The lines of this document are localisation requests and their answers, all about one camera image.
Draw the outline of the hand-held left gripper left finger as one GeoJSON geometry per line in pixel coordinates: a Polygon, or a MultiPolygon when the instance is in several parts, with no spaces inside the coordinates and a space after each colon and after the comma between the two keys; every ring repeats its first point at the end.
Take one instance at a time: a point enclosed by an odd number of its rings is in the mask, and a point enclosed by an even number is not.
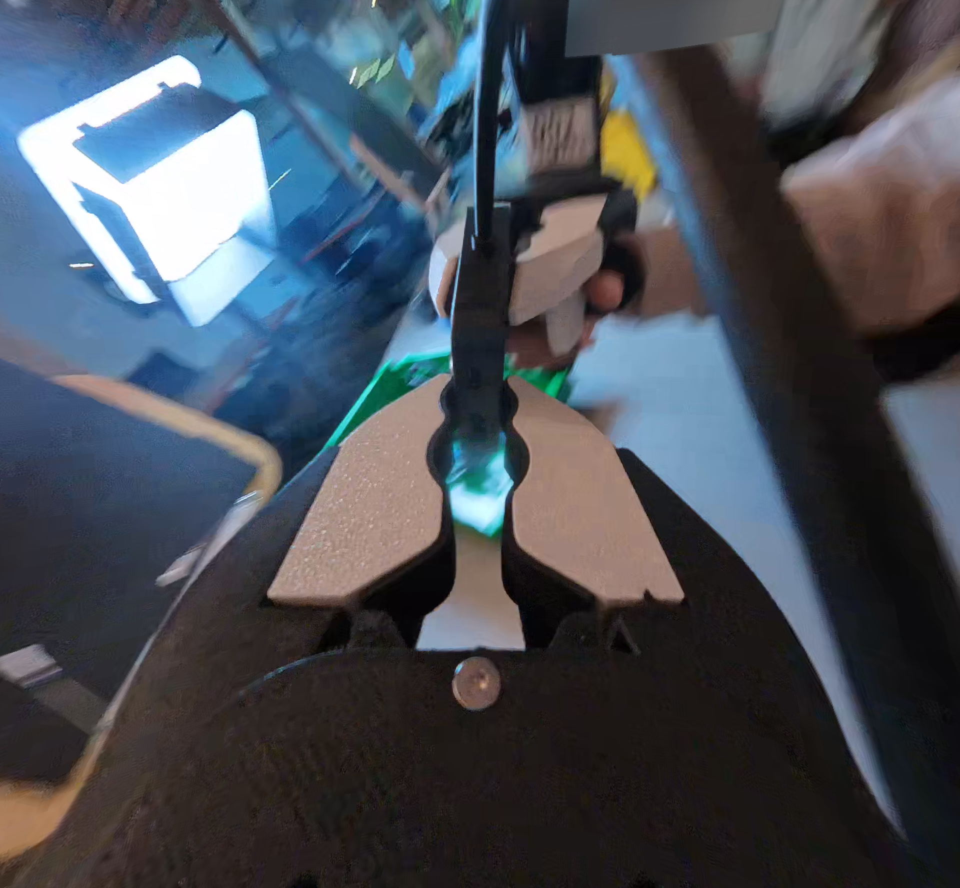
{"type": "Polygon", "coordinates": [[[440,374],[391,402],[337,448],[267,591],[283,607],[387,615],[410,648],[450,595],[455,540],[435,450],[440,374]]]}

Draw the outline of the white board stand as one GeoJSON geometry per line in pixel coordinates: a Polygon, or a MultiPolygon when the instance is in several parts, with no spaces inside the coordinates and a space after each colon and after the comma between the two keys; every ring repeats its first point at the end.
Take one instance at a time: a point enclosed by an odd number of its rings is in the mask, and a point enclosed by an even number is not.
{"type": "MultiPolygon", "coordinates": [[[[253,518],[265,502],[266,498],[259,490],[239,497],[207,537],[156,576],[154,587],[160,591],[191,579],[253,518]]],[[[38,690],[46,683],[63,678],[63,672],[63,667],[54,656],[39,643],[1,657],[2,679],[24,690],[38,690]]]]}

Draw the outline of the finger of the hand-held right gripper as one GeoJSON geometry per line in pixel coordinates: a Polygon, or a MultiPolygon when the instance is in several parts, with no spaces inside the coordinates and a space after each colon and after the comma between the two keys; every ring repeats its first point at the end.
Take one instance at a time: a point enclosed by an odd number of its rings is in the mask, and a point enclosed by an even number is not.
{"type": "Polygon", "coordinates": [[[459,269],[460,243],[438,239],[431,249],[427,270],[427,288],[438,318],[451,316],[455,282],[459,269]]]}
{"type": "Polygon", "coordinates": [[[513,324],[533,321],[574,295],[601,267],[607,195],[568,198],[541,211],[514,261],[513,324]]]}

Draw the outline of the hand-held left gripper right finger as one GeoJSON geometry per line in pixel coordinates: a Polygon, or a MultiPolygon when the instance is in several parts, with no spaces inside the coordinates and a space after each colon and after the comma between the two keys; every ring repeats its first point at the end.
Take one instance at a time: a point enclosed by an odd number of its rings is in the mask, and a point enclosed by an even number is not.
{"type": "Polygon", "coordinates": [[[681,582],[613,443],[523,378],[507,391],[501,576],[525,648],[548,647],[571,616],[602,630],[646,603],[680,606],[681,582]]]}

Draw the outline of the braided hdmi cable green plugs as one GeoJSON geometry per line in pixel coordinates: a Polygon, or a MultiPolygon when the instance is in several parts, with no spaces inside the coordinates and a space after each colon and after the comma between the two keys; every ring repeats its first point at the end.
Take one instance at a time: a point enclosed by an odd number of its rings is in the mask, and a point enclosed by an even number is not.
{"type": "Polygon", "coordinates": [[[496,735],[474,726],[444,776],[430,886],[958,886],[958,593],[879,383],[851,340],[752,119],[703,47],[635,61],[640,117],[663,154],[694,269],[726,334],[903,830],[896,841],[845,769],[808,770],[734,728],[729,677],[699,677],[674,610],[641,610],[645,654],[570,653],[587,613],[519,538],[533,449],[508,446],[501,543],[525,635],[559,647],[509,656],[496,735]],[[680,688],[668,675],[690,676],[680,688]]]}

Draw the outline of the black hub adapter with cable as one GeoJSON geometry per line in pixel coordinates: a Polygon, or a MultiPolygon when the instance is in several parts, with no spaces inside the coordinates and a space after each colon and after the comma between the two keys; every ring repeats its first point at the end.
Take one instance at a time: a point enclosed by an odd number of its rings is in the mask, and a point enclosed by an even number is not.
{"type": "Polygon", "coordinates": [[[517,0],[482,0],[474,94],[472,222],[466,225],[451,322],[449,418],[465,462],[497,453],[505,426],[503,381],[515,239],[512,212],[497,200],[498,117],[517,0]]]}

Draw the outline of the green plastic bin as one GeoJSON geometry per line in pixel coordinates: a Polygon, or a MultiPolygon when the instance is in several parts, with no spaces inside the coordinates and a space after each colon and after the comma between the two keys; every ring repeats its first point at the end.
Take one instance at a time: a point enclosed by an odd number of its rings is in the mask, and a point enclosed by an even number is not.
{"type": "MultiPolygon", "coordinates": [[[[324,445],[338,447],[356,428],[393,402],[450,371],[450,352],[412,354],[383,363],[324,445]]],[[[570,366],[516,368],[506,362],[505,377],[518,377],[561,403],[570,400],[570,366]]],[[[502,530],[506,500],[513,481],[507,471],[506,438],[484,469],[469,471],[462,451],[454,450],[454,465],[446,479],[454,522],[487,538],[502,530]]]]}

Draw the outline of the person's right hand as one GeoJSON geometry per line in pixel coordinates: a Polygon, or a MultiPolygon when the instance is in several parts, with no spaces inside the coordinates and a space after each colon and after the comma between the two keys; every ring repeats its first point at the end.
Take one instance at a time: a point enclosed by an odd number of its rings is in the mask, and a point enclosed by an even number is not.
{"type": "Polygon", "coordinates": [[[548,337],[546,315],[525,321],[511,329],[507,342],[510,366],[516,370],[559,370],[570,366],[583,351],[593,344],[594,330],[604,317],[621,305],[623,278],[612,270],[600,270],[582,286],[585,311],[581,333],[569,350],[553,352],[548,337]]]}

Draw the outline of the bright studio light panel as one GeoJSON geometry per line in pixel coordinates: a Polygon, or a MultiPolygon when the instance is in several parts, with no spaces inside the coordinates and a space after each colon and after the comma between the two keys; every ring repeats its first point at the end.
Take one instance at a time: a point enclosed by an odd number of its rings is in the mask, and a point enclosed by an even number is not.
{"type": "Polygon", "coordinates": [[[25,127],[17,147],[134,306],[202,328],[275,259],[256,117],[181,55],[25,127]]]}

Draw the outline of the black board with wooden frame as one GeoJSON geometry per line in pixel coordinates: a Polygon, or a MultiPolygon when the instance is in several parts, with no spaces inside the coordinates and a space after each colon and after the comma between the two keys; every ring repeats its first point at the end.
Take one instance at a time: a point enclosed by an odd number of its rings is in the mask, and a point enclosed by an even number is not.
{"type": "Polygon", "coordinates": [[[264,80],[339,121],[369,171],[394,196],[419,213],[438,209],[449,170],[414,138],[409,127],[348,79],[314,48],[301,46],[265,54],[258,61],[264,80]]]}
{"type": "Polygon", "coordinates": [[[97,382],[2,361],[3,783],[67,781],[172,604],[162,576],[282,483],[263,438],[97,382]]]}

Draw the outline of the person's right forearm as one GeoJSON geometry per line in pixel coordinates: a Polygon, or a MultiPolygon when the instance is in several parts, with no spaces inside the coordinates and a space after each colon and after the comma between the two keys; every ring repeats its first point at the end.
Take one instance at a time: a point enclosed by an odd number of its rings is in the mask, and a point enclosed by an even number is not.
{"type": "Polygon", "coordinates": [[[858,335],[958,302],[958,75],[793,165],[781,187],[858,335]]]}

